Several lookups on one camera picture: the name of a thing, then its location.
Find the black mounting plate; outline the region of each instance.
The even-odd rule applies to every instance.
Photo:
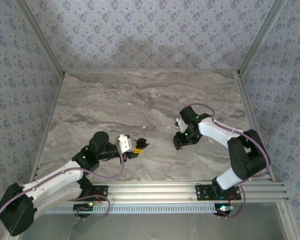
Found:
[[[198,201],[233,201],[234,199],[241,200],[240,189],[237,186],[233,186],[227,190],[224,190],[223,193],[219,194],[218,196],[212,190],[211,184],[202,185],[200,183],[197,183],[196,185],[194,185],[194,188],[196,193],[196,199]]]
[[[92,186],[91,187],[91,194],[90,195],[101,195],[104,197],[108,196],[108,189],[109,187],[107,185],[98,185],[98,186]],[[98,197],[90,197],[87,198],[81,202],[95,202],[95,201],[100,201],[100,202],[105,202],[106,200],[103,198],[98,198]],[[88,203],[81,203],[81,204],[75,204],[73,205],[73,211],[77,211],[78,209],[80,209],[80,212],[90,212],[94,209],[94,206],[90,206]],[[90,213],[87,214],[78,214],[79,217],[81,218],[86,218],[89,215],[91,215]]]

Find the blue floral wallpaper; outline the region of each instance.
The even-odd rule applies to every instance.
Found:
[[[14,1],[0,0],[0,199],[29,181],[59,80]]]
[[[238,69],[273,0],[27,0],[67,72]]]
[[[287,2],[244,79],[300,227],[300,0]]]

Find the marble surface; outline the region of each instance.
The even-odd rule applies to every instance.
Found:
[[[172,142],[178,131],[176,116],[190,103],[208,104],[218,121],[249,129],[235,80],[224,72],[66,74],[38,178],[70,160],[95,132],[105,131],[112,143],[119,134],[150,143],[139,157],[128,159],[119,181],[210,180],[230,167],[228,150],[207,137],[179,151]],[[198,114],[210,113],[204,107],[193,108]],[[119,159],[100,162],[96,171],[118,174]]]

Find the robotic arm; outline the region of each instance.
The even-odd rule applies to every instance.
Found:
[[[100,161],[121,156],[120,177],[127,158],[136,158],[148,145],[146,139],[134,141],[129,135],[120,135],[116,141],[112,144],[106,132],[97,132],[89,145],[58,170],[22,186],[9,186],[0,201],[0,220],[10,235],[21,234],[44,212],[63,202],[92,195],[93,184],[86,175],[96,170]]]
[[[249,136],[264,150],[264,146],[255,130],[227,131],[230,127],[203,113],[198,115],[191,106],[185,107],[175,123],[180,131],[173,137],[176,150],[186,145],[194,145],[203,136],[210,137],[229,150],[231,167],[212,180],[211,189],[219,199],[223,198],[231,187],[250,178],[266,168],[266,160],[261,151],[243,135]]]

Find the patterned wallpaper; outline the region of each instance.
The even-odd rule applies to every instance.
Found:
[[[300,227],[300,0],[289,0],[245,81]]]
[[[272,0],[27,0],[67,71],[237,69]]]
[[[0,0],[0,199],[29,180],[59,80],[14,1]]]

